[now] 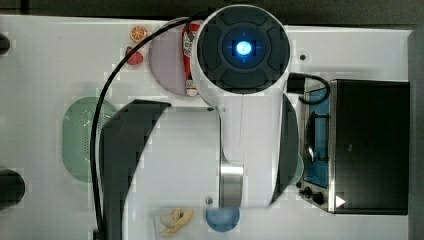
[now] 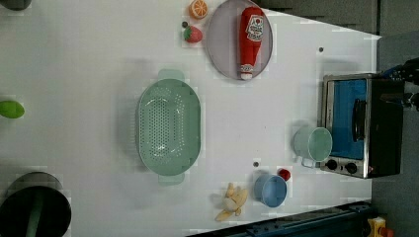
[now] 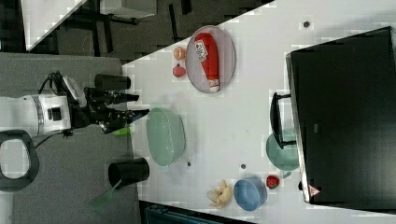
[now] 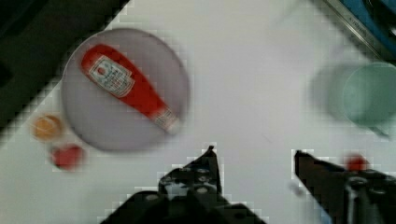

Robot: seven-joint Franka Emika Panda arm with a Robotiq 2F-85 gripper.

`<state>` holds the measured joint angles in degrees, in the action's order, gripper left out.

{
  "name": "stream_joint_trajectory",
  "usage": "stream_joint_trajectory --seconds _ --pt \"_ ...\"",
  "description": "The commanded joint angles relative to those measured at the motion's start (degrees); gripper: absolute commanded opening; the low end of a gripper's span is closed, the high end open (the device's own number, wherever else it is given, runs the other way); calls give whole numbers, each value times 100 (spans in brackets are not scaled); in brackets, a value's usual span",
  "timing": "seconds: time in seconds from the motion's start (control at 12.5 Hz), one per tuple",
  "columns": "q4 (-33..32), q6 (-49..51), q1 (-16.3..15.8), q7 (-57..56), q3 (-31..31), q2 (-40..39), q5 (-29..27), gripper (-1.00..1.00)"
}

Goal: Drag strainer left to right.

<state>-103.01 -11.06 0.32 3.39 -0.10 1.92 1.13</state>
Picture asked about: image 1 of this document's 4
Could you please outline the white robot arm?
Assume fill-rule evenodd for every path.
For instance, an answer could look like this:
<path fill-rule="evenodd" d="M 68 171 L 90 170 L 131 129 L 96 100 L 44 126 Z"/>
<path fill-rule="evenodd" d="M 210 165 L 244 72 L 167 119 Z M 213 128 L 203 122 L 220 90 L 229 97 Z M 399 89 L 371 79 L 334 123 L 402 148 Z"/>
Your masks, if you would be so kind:
<path fill-rule="evenodd" d="M 191 73 L 205 113 L 219 123 L 217 151 L 190 143 L 184 159 L 148 162 L 147 144 L 172 104 L 134 100 L 119 110 L 100 135 L 105 239 L 124 240 L 134 227 L 153 240 L 158 209 L 185 218 L 200 207 L 210 228 L 228 232 L 241 209 L 270 207 L 297 164 L 297 124 L 284 93 L 290 65 L 289 38 L 269 12 L 232 5 L 209 15 L 194 39 Z"/>

